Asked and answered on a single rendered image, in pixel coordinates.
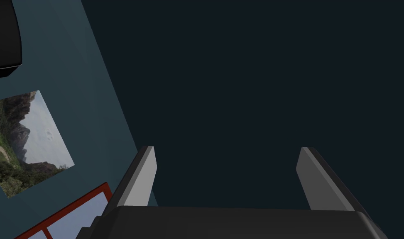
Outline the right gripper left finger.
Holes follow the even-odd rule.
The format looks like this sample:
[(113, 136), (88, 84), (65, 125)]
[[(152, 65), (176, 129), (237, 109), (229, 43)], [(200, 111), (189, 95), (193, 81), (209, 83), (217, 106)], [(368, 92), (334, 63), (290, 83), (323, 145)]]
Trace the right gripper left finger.
[(157, 169), (154, 147), (143, 147), (125, 172), (108, 207), (147, 206)]

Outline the mountain landscape wall picture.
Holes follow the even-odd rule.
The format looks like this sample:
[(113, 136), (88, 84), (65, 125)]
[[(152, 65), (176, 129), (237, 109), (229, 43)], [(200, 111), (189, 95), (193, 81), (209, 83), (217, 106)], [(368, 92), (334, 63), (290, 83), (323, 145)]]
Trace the mountain landscape wall picture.
[(0, 187), (7, 198), (73, 165), (40, 91), (0, 99)]

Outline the black box shaped object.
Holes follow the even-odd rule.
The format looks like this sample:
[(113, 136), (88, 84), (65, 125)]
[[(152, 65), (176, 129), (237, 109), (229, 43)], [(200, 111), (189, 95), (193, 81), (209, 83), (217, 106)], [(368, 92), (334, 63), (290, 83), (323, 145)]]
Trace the black box shaped object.
[(22, 41), (12, 0), (0, 0), (0, 78), (22, 64)]

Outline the red framed window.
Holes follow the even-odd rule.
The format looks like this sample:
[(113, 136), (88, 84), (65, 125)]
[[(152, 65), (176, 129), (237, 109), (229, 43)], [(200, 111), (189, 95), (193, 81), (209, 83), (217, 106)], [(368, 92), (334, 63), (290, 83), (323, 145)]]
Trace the red framed window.
[(111, 197), (105, 182), (14, 239), (75, 239), (82, 227), (102, 215)]

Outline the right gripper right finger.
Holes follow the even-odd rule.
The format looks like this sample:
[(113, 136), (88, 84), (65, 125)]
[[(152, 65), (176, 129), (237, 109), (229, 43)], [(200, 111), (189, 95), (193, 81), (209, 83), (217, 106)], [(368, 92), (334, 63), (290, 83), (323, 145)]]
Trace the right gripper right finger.
[(312, 210), (365, 211), (313, 147), (301, 148), (296, 173)]

